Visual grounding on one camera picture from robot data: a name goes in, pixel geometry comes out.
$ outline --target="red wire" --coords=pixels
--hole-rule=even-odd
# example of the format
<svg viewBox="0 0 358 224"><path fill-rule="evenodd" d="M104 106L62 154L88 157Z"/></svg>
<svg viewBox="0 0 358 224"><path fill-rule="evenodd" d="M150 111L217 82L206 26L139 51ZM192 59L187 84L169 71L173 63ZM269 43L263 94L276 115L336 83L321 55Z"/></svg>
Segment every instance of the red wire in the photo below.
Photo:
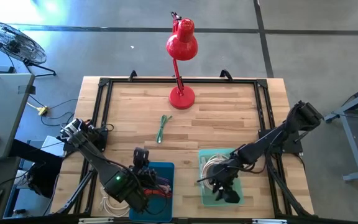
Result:
<svg viewBox="0 0 358 224"><path fill-rule="evenodd" d="M165 193L162 192L160 189L157 189L157 190L145 189L144 194L146 194L146 196L159 195L159 196L165 197ZM172 197L172 193L167 193L167 197Z"/></svg>

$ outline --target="red desk lamp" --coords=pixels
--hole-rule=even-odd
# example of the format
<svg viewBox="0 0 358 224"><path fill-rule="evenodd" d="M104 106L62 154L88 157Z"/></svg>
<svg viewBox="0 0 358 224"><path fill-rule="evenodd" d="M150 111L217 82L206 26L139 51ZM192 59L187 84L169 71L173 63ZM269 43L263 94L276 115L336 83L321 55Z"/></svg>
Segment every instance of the red desk lamp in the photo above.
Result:
<svg viewBox="0 0 358 224"><path fill-rule="evenodd" d="M177 85L169 94L171 105L180 110L191 107L195 100L194 91L183 84L179 75L177 60L190 60L197 54L197 40L194 37L194 22L191 19L182 19L175 12L173 17L172 35L167 41L167 51L172 57L173 68Z"/></svg>

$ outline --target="blue tray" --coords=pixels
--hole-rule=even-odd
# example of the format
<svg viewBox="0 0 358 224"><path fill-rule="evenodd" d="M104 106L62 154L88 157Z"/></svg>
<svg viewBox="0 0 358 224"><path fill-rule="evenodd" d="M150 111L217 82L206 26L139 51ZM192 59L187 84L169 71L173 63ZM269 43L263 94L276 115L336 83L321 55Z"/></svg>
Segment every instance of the blue tray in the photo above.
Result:
<svg viewBox="0 0 358 224"><path fill-rule="evenodd" d="M171 182L172 197L168 198L167 206L164 211L158 215L151 215L147 212L143 214L136 213L131 209L129 211L129 219L137 222L170 222L172 219L173 210L173 177L175 174L175 165L171 162L150 162L149 167L157 172L159 177L167 178ZM149 211L157 213L165 205L165 199L158 195L151 195L149 197Z"/></svg>

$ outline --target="green tray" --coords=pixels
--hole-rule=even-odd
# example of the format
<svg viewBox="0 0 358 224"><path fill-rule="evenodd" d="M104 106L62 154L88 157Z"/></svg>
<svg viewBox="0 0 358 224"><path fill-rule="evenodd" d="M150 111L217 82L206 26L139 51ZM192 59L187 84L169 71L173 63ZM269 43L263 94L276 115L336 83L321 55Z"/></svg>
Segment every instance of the green tray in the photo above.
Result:
<svg viewBox="0 0 358 224"><path fill-rule="evenodd" d="M216 154L224 155L229 157L230 152L234 149L202 149L198 151L198 167L199 167L199 177L201 178L201 171L206 161L209 158ZM230 205L242 205L244 204L244 196L242 194L241 181L238 178L235 178L233 181L233 189L239 194L240 201L239 203L227 203L223 199L215 201L216 194L212 194L212 190L205 187L203 182L200 182L201 189L201 201L204 206L230 206Z"/></svg>

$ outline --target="wooden tabletop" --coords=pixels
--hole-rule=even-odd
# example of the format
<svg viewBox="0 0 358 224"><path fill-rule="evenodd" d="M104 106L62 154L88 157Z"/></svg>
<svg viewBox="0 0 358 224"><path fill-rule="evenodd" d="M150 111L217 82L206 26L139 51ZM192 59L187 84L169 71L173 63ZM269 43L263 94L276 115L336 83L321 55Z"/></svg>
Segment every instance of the wooden tabletop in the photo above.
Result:
<svg viewBox="0 0 358 224"><path fill-rule="evenodd" d="M91 119L99 79L100 77L84 77L75 111L76 118ZM275 123L280 124L290 109L284 81L281 78L268 78L267 82ZM235 149L258 139L257 131L260 126L253 86L229 83L188 85L195 92L195 103L190 109L176 110L168 102L168 94L175 86L174 83L115 83L108 115L108 123L114 125L114 131L109 133L104 155L129 166L135 147L146 147L150 150L150 161L173 162L174 217L272 218L272 198L266 170L261 174L240 172L245 200L240 206L204 207L200 188L196 184L199 177L199 149ZM103 95L101 101L99 122L105 97ZM163 130L163 142L157 144L155 135L163 114L172 115L173 118ZM269 128L269 122L266 120L265 123ZM63 161L51 212L61 208L75 190L82 163L83 156L79 152ZM255 170L263 168L263 165L262 156L256 163ZM302 163L297 157L284 154L283 165L288 188L302 206L313 213ZM105 211L99 210L100 186L98 181L92 209L94 217L109 216ZM82 208L85 207L88 189L85 192ZM280 208L284 211L279 187L277 193Z"/></svg>

